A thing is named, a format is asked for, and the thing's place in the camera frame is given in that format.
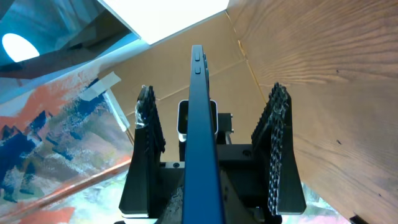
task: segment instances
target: bright light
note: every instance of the bright light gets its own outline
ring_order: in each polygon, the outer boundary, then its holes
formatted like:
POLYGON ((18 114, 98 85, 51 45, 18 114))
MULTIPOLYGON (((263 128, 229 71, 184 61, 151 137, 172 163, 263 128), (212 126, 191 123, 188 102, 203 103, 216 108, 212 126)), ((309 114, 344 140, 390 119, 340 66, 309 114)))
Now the bright light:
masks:
POLYGON ((8 56, 15 62, 21 62, 40 55, 29 41, 17 34, 4 35, 2 37, 2 45, 8 56))
POLYGON ((100 0, 148 44, 226 9, 229 0, 100 0))

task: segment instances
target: painted canvas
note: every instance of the painted canvas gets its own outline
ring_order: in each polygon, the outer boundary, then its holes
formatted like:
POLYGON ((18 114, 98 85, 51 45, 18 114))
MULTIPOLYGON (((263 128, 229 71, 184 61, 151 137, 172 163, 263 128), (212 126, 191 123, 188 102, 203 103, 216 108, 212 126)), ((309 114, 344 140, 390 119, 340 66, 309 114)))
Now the painted canvas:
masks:
POLYGON ((78 96, 95 82, 71 74, 0 105, 0 217, 131 159, 103 93, 78 96))
POLYGON ((12 224, 116 223, 127 171, 46 206, 12 224))

